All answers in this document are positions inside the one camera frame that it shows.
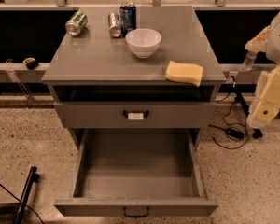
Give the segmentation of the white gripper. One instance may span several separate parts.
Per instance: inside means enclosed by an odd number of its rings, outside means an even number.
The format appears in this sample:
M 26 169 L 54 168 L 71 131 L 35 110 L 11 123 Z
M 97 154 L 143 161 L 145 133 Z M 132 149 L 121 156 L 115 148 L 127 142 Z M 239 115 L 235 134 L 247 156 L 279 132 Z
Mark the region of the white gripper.
M 245 49 L 259 53 L 266 51 L 266 41 L 269 27 L 265 27 L 254 38 L 245 44 Z M 258 102 L 253 102 L 249 108 L 246 123 L 249 127 L 260 129 L 271 123 L 280 110 L 280 65 L 267 75 L 267 82 Z

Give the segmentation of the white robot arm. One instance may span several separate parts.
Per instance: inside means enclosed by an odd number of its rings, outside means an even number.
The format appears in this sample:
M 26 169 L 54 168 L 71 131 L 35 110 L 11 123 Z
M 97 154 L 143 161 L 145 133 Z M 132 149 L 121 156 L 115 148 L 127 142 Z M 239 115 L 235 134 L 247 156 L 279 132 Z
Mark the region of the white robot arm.
M 270 25 L 245 44 L 245 49 L 253 55 L 264 52 L 268 60 L 276 63 L 271 72 L 260 73 L 249 108 L 246 122 L 258 129 L 268 125 L 280 111 L 280 11 Z

